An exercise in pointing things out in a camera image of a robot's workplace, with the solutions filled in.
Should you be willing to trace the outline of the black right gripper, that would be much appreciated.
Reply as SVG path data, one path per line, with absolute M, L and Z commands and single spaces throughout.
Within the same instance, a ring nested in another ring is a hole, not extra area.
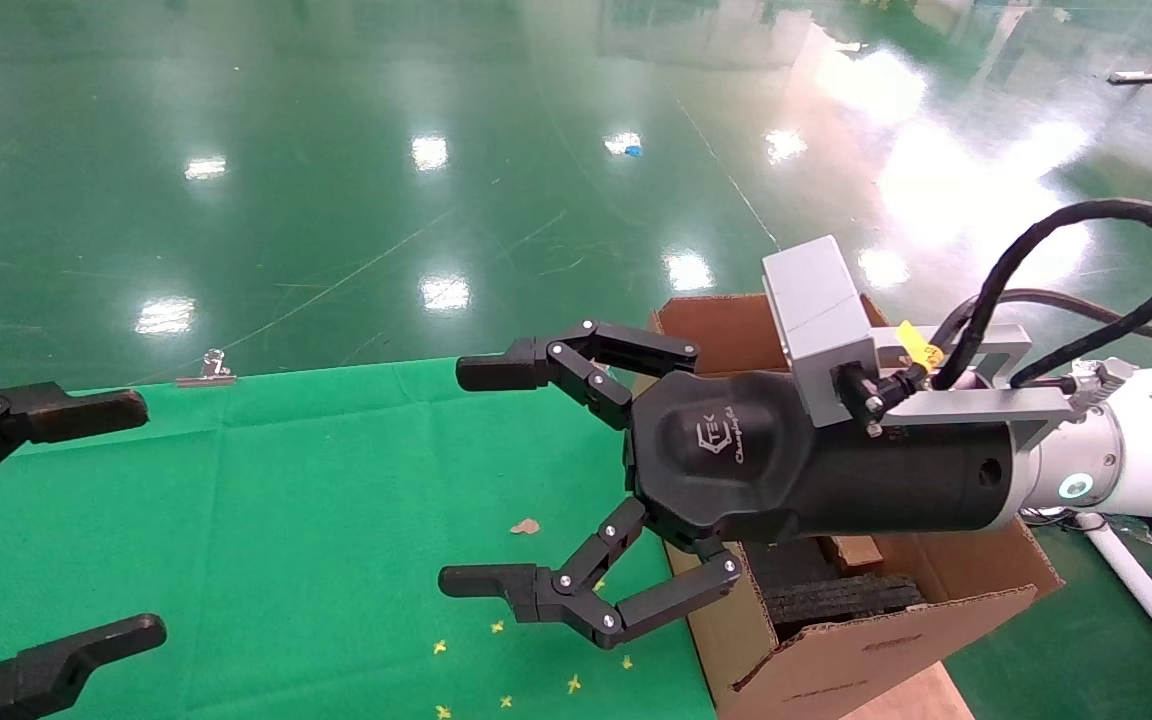
M 741 561 L 704 538 L 773 544 L 969 532 L 1005 511 L 1011 482 L 1005 423 L 914 425 L 878 437 L 858 420 L 814 427 L 791 374 L 685 373 L 698 356 L 689 340 L 585 320 L 552 336 L 518 338 L 502 354 L 458 357 L 463 391 L 554 386 L 609 429 L 628 429 L 628 488 L 636 498 L 626 498 L 561 568 L 445 566 L 440 592 L 498 597 L 520 624 L 563 623 L 612 650 L 732 592 Z M 634 400 L 612 367 L 660 379 Z M 620 602 L 602 600 L 596 583 L 649 525 L 679 547 L 704 539 L 700 564 Z

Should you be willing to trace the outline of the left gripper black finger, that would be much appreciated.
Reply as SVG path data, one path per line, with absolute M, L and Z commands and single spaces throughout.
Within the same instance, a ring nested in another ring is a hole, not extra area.
M 165 642 L 164 620 L 141 614 L 26 647 L 0 661 L 0 719 L 59 714 L 78 700 L 94 670 Z
M 56 382 L 0 388 L 0 464 L 26 444 L 61 444 L 146 423 L 145 397 L 132 389 L 73 396 Z

